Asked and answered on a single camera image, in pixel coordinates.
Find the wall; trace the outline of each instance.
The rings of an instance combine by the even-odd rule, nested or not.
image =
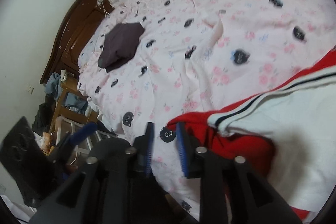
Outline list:
[[[58,28],[75,0],[0,0],[0,141],[21,117],[32,123],[44,102],[40,78]],[[33,94],[26,86],[34,87]],[[15,181],[0,165],[5,194],[22,203]]]

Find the metal screw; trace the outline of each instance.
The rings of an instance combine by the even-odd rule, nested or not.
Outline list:
[[[98,160],[97,160],[96,157],[88,157],[88,158],[86,159],[86,163],[87,163],[87,164],[95,164],[97,161],[98,161]]]
[[[135,147],[129,147],[125,150],[125,153],[127,155],[135,154],[137,152],[137,149]]]
[[[199,146],[199,147],[197,147],[196,148],[196,153],[197,154],[204,154],[204,153],[206,153],[208,150],[206,149],[206,147],[204,147],[204,146]]]
[[[239,163],[239,164],[243,164],[245,162],[245,158],[243,156],[237,156],[235,157],[235,162]]]

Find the bed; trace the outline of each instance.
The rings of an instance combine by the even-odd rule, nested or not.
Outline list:
[[[108,129],[133,142],[155,123],[152,170],[162,187],[199,217],[199,181],[183,176],[166,124],[271,90],[335,46],[333,0],[109,0],[79,54],[80,92]],[[146,29],[135,57],[106,73],[104,35],[119,23]],[[146,73],[141,68],[147,67]],[[322,208],[310,210],[311,221]]]

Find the wall socket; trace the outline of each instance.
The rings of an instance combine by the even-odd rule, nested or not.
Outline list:
[[[34,88],[31,85],[27,85],[26,90],[28,91],[29,94],[33,94]]]

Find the dark brown headboard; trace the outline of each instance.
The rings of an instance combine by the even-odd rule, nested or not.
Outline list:
[[[112,12],[108,0],[103,1],[107,12]],[[53,72],[60,73],[66,69],[79,76],[77,60],[100,22],[104,18],[103,9],[97,0],[76,0],[65,15],[59,27],[54,46],[43,72],[40,83],[46,83]]]

